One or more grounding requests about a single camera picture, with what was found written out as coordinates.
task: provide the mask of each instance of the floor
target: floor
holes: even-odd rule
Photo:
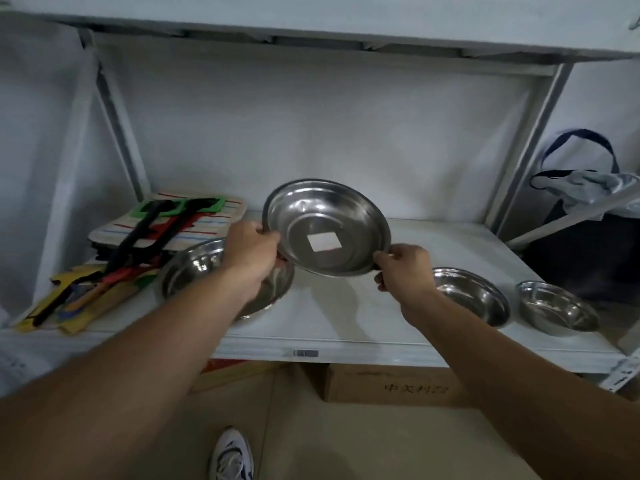
[[[127,478],[206,479],[231,424],[259,480],[538,478],[476,410],[325,403],[295,364],[188,396]]]

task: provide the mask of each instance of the hand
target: hand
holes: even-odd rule
[[[421,304],[439,296],[431,272],[427,250],[409,244],[394,244],[390,254],[377,251],[373,259],[382,270],[375,277],[378,290],[389,291],[398,300],[404,318],[412,322],[410,314]]]
[[[276,265],[279,241],[279,233],[262,233],[258,222],[236,222],[229,227],[220,270],[236,273],[237,279],[250,287],[251,297],[255,297],[260,283]]]

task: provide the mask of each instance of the tile grout line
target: tile grout line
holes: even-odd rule
[[[276,374],[281,369],[283,369],[283,367],[280,367],[275,371],[273,371],[273,377],[271,378],[271,392],[269,393],[269,407],[267,409],[267,419],[264,422],[264,434],[262,435],[262,444],[260,445],[260,464],[258,465],[257,475],[255,476],[256,478],[260,478],[260,473],[262,471],[262,460],[264,459],[264,445],[265,443],[267,443],[267,432],[269,430],[269,418],[271,416],[271,409],[273,407],[273,395],[276,389]]]

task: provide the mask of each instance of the dark blue bag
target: dark blue bag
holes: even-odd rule
[[[611,155],[611,172],[620,172],[609,140],[587,129],[568,131],[556,138],[543,153],[541,167],[572,136],[601,145]],[[542,170],[531,179],[565,177],[571,171]],[[559,200],[545,224],[565,215],[563,201]],[[640,219],[605,214],[601,221],[581,222],[532,242],[522,259],[544,281],[581,298],[620,303],[640,301]]]

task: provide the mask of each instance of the shoelace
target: shoelace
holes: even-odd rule
[[[244,480],[242,455],[236,451],[222,453],[216,470],[216,480]]]

